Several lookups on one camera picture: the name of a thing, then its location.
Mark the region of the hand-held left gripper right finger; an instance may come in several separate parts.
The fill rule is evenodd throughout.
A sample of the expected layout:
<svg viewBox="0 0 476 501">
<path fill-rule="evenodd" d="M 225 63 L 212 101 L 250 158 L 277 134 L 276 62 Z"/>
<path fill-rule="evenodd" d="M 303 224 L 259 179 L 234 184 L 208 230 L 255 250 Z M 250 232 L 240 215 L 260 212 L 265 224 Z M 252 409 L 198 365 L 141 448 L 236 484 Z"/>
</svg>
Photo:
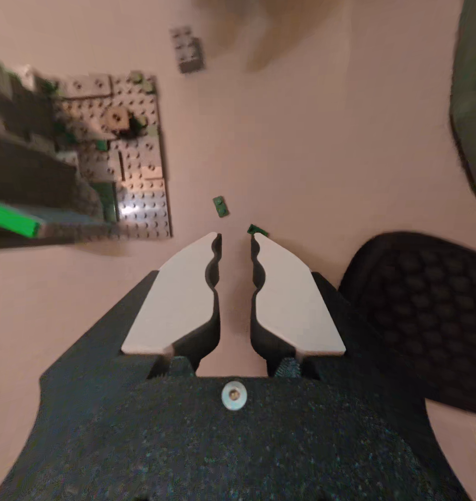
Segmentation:
<svg viewBox="0 0 476 501">
<path fill-rule="evenodd" d="M 274 375 L 284 359 L 341 357 L 346 346 L 310 268 L 263 234 L 251 238 L 250 340 Z"/>
</svg>

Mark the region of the grey desk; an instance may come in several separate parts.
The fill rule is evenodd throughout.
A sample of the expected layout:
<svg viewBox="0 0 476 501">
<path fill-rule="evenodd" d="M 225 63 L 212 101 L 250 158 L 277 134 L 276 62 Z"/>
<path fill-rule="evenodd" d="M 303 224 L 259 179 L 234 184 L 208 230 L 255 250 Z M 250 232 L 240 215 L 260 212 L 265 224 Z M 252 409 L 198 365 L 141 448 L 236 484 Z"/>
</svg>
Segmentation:
<svg viewBox="0 0 476 501">
<path fill-rule="evenodd" d="M 0 1 L 0 61 L 157 77 L 172 238 L 0 250 L 0 484 L 39 377 L 150 271 L 222 234 L 222 331 L 199 376 L 263 377 L 249 343 L 251 223 L 335 287 L 374 235 L 476 250 L 449 126 L 462 1 Z M 205 67 L 179 72 L 172 28 Z M 223 196 L 220 218 L 212 199 Z"/>
</svg>

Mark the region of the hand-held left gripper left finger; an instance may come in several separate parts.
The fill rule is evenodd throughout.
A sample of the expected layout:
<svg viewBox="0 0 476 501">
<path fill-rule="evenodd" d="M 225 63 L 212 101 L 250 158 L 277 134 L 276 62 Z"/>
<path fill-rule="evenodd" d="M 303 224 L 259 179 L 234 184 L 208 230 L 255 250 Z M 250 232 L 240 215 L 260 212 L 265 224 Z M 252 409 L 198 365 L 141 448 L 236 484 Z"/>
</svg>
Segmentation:
<svg viewBox="0 0 476 501">
<path fill-rule="evenodd" d="M 213 231 L 167 260 L 130 327 L 122 353 L 182 356 L 197 370 L 220 341 L 216 284 L 221 257 L 222 235 Z"/>
</svg>

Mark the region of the grey toy brick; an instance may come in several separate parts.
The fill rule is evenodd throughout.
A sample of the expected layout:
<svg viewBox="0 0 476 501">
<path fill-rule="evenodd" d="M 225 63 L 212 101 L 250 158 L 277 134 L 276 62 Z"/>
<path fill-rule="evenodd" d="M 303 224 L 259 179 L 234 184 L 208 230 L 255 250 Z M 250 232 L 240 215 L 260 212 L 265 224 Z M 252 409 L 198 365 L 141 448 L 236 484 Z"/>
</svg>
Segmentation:
<svg viewBox="0 0 476 501">
<path fill-rule="evenodd" d="M 170 39 L 175 51 L 179 72 L 189 75 L 204 69 L 204 53 L 200 39 L 194 36 L 191 27 L 170 30 Z"/>
</svg>

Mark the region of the person's olive clothing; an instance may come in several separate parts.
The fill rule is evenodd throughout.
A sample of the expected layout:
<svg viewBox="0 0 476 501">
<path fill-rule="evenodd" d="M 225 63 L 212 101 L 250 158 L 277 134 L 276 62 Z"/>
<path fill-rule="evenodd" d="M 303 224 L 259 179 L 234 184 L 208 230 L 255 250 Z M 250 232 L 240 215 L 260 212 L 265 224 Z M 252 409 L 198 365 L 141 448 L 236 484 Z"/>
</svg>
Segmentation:
<svg viewBox="0 0 476 501">
<path fill-rule="evenodd" d="M 462 6 L 449 117 L 461 164 L 476 197 L 476 1 L 464 1 Z"/>
</svg>

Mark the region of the grey and green brick model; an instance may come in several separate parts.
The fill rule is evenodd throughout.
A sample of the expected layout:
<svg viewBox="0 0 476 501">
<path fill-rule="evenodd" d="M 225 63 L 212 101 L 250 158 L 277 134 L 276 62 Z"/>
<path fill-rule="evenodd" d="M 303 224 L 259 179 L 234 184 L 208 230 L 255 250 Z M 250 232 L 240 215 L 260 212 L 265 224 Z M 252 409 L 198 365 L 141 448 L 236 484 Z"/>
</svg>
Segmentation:
<svg viewBox="0 0 476 501">
<path fill-rule="evenodd" d="M 171 237 L 155 83 L 0 62 L 0 249 Z"/>
</svg>

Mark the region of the black mesh office chair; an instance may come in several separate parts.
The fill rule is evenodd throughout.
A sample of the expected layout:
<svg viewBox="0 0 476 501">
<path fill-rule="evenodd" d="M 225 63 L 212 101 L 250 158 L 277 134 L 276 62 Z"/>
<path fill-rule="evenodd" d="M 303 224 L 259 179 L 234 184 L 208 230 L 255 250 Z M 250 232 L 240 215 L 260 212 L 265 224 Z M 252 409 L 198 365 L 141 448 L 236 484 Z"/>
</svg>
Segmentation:
<svg viewBox="0 0 476 501">
<path fill-rule="evenodd" d="M 339 292 L 423 381 L 426 398 L 476 413 L 476 251 L 387 232 L 356 252 Z"/>
</svg>

